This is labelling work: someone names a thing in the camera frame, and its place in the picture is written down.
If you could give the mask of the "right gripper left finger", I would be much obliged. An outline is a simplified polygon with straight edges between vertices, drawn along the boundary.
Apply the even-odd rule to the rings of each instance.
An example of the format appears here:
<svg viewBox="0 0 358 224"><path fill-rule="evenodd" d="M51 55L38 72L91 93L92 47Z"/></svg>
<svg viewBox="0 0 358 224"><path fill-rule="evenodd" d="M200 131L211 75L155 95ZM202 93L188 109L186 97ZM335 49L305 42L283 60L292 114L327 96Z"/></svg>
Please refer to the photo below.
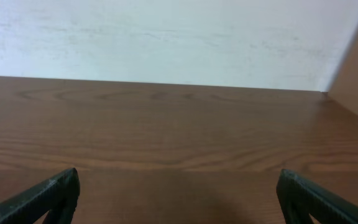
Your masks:
<svg viewBox="0 0 358 224"><path fill-rule="evenodd" d="M0 203L0 223L71 223L80 195L80 181L75 168L53 177Z"/></svg>

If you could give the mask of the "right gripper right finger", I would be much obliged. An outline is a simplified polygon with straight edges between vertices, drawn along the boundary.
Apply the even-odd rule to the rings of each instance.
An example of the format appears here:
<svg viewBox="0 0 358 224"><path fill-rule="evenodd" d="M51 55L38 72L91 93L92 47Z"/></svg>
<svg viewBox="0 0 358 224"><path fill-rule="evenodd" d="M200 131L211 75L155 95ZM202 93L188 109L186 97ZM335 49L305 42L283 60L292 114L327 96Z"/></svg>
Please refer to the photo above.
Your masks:
<svg viewBox="0 0 358 224"><path fill-rule="evenodd" d="M292 170L281 170L276 193L286 224L358 224L358 206Z"/></svg>

